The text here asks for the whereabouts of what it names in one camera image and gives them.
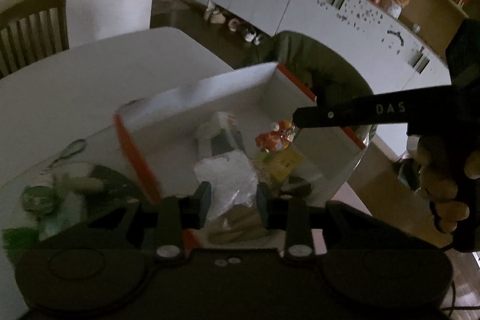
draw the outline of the bolt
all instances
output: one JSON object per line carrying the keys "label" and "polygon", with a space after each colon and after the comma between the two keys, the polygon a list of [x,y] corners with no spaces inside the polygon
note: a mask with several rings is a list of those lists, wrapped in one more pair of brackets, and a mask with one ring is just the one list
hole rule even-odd
{"label": "bolt", "polygon": [[157,248],[157,255],[161,258],[176,258],[180,255],[181,250],[177,246],[160,246]]}
{"label": "bolt", "polygon": [[229,263],[225,259],[217,259],[215,261],[215,266],[225,267],[227,264]]}
{"label": "bolt", "polygon": [[290,255],[296,257],[296,258],[304,258],[309,256],[313,250],[311,247],[306,246],[304,244],[295,244],[294,246],[291,246],[289,248],[289,253]]}
{"label": "bolt", "polygon": [[235,257],[235,256],[229,258],[229,263],[230,264],[239,264],[239,263],[241,263],[241,261],[242,260],[240,258]]}

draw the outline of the yellow label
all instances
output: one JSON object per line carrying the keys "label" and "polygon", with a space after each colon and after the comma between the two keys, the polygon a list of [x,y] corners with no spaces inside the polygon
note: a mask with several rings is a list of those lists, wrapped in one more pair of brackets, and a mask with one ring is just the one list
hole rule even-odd
{"label": "yellow label", "polygon": [[302,163],[302,156],[296,153],[293,148],[279,152],[267,163],[270,175],[278,182],[282,182],[289,174]]}

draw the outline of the tiled floor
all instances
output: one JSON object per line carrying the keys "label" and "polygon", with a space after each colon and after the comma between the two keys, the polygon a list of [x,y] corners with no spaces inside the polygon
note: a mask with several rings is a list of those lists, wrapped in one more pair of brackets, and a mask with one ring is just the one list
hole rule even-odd
{"label": "tiled floor", "polygon": [[[237,33],[230,32],[225,25],[204,21],[203,10],[195,7],[152,16],[150,27],[161,26],[182,30],[233,68],[241,66],[252,46]],[[450,235],[441,234],[435,229],[428,203],[397,179],[391,160],[375,142],[370,143],[348,182],[375,218],[439,247],[451,242]],[[455,269],[457,305],[480,304],[480,271],[473,256],[454,250],[448,251],[448,255]],[[451,299],[449,293],[445,306],[451,305]],[[478,319],[479,314],[480,311],[458,311],[454,312],[452,318]]]}

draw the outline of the open box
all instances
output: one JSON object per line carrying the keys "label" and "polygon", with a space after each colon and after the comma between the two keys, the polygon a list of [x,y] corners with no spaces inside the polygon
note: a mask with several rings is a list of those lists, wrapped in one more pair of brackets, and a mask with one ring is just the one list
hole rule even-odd
{"label": "open box", "polygon": [[[128,104],[118,110],[115,125],[124,155],[147,197],[156,203],[161,197],[190,195],[196,190],[194,133],[213,113],[234,114],[246,153],[254,158],[258,153],[255,137],[269,131],[273,122],[290,119],[298,107],[315,105],[314,98],[284,66],[267,63]],[[349,128],[337,127],[303,129],[294,145],[303,155],[296,171],[312,184],[313,192],[306,201],[313,206],[335,195],[365,148]],[[204,233],[199,231],[196,236],[209,247]],[[270,239],[268,246],[281,242],[281,238]]]}

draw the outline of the finger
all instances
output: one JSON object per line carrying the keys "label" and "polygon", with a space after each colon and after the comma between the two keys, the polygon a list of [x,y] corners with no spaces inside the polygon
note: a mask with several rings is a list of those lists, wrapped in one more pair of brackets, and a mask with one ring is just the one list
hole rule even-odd
{"label": "finger", "polygon": [[480,178],[480,151],[474,151],[470,154],[466,159],[464,171],[470,179]]}
{"label": "finger", "polygon": [[457,229],[457,222],[446,220],[446,219],[440,219],[440,221],[438,222],[438,227],[444,234],[449,234],[453,232],[455,229]]}
{"label": "finger", "polygon": [[428,166],[420,169],[420,187],[428,192],[433,201],[448,201],[457,196],[458,188],[455,181],[444,172]]}
{"label": "finger", "polygon": [[410,156],[418,163],[429,165],[432,161],[431,154],[420,140],[418,136],[409,136],[406,142],[406,149],[409,151]]}
{"label": "finger", "polygon": [[468,205],[458,201],[437,202],[435,210],[440,218],[450,221],[464,220],[470,213]]}

